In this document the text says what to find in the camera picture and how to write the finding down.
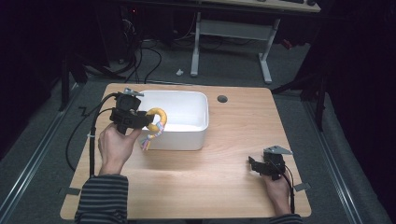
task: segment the white bin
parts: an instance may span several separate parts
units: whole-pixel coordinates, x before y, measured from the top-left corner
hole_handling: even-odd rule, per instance
[[[159,107],[167,115],[167,123],[163,134],[151,140],[149,149],[165,150],[197,150],[205,141],[206,129],[209,125],[209,111],[206,96],[198,91],[141,91],[145,96],[139,110],[149,111]],[[153,124],[160,120],[155,116]],[[150,132],[143,129],[139,141]]]

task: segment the gray carpet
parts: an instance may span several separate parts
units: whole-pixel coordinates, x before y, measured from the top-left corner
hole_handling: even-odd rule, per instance
[[[191,46],[174,45],[169,48],[158,44],[152,49],[161,53],[162,62],[148,80],[149,82],[166,81],[273,89],[293,80],[309,49],[309,46],[302,46],[286,50],[282,46],[274,45],[268,58],[274,82],[272,85],[266,85],[263,83],[260,65],[256,52],[254,52],[256,49],[260,49],[261,44],[261,42],[244,46],[222,44],[217,49],[202,49],[198,77],[189,75]],[[150,45],[152,46],[153,43],[145,43],[146,47]],[[214,48],[215,46],[216,43],[206,43],[204,47]],[[143,50],[142,63],[138,69],[141,81],[145,74],[157,64],[158,59],[159,56],[155,52]],[[178,69],[183,70],[184,75],[176,76]],[[81,93],[65,114],[59,130],[53,135],[47,155],[13,210],[8,223],[71,223],[71,221],[62,220],[59,216],[64,201],[64,194],[60,193],[60,189],[68,187],[73,177],[65,160],[65,146],[71,132],[82,119],[82,110],[79,107],[85,106],[90,110],[97,105],[103,96],[106,85],[111,82],[116,81],[106,77],[90,76],[88,83],[82,88]],[[304,222],[350,223],[325,164],[321,143],[317,137],[316,129],[311,123],[312,118],[307,114],[304,104],[296,93],[298,92],[287,91],[275,95],[275,100],[302,180],[312,186],[312,189],[307,191],[312,215],[305,218]],[[45,131],[53,118],[57,116],[60,99],[60,85],[57,85],[53,89],[52,97],[35,112],[19,140],[0,162],[2,182],[0,202],[6,199]],[[327,99],[326,104],[323,122],[324,134],[337,164],[345,175],[351,195],[360,210],[362,222],[391,223],[350,151],[332,111],[330,99]],[[86,142],[86,134],[89,132],[91,120],[92,118],[85,120],[72,139],[69,158],[74,166],[78,163],[81,150]],[[266,223],[266,219],[254,221],[254,223]]]

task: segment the striped sleeve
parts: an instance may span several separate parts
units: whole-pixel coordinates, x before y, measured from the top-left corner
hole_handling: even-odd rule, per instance
[[[288,214],[281,217],[270,218],[270,224],[303,224],[303,220],[298,214]]]
[[[82,187],[76,223],[127,223],[128,178],[99,175]]]

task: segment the table top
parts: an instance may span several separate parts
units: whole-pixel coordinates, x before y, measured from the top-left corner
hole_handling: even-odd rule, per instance
[[[202,149],[149,150],[134,145],[122,175],[129,179],[128,218],[232,218],[272,217],[273,206],[259,174],[250,170],[248,156],[262,161],[262,150],[289,142],[271,92],[265,88],[110,84],[104,96],[123,91],[199,91],[206,95],[209,126]],[[225,95],[227,103],[218,102]],[[103,109],[115,106],[107,100]],[[110,111],[97,120],[97,133],[110,122]],[[294,177],[301,178],[294,158],[284,155]],[[95,153],[95,173],[101,164]],[[81,189],[89,177],[89,141],[85,145],[70,187]],[[66,195],[61,217],[73,219],[79,196]],[[295,193],[296,213],[311,214],[305,192]]]
[[[245,6],[245,7],[264,7],[271,9],[281,9],[281,10],[291,10],[300,12],[320,12],[320,7],[318,4],[314,6],[309,6],[304,0],[303,4],[292,3],[280,0],[265,0],[265,2],[260,2],[258,0],[202,0],[202,2],[207,3],[220,3],[227,5]]]

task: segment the human arm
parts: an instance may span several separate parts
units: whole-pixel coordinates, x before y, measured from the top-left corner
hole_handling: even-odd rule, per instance
[[[127,223],[128,179],[120,175],[132,154],[141,130],[123,135],[115,124],[108,125],[99,137],[102,167],[82,187],[76,223]]]
[[[290,186],[285,177],[281,176],[278,180],[272,180],[270,175],[262,175],[262,179],[265,182],[268,197],[270,198],[276,213],[275,217],[270,218],[270,224],[303,223],[300,215],[293,214],[290,210]]]

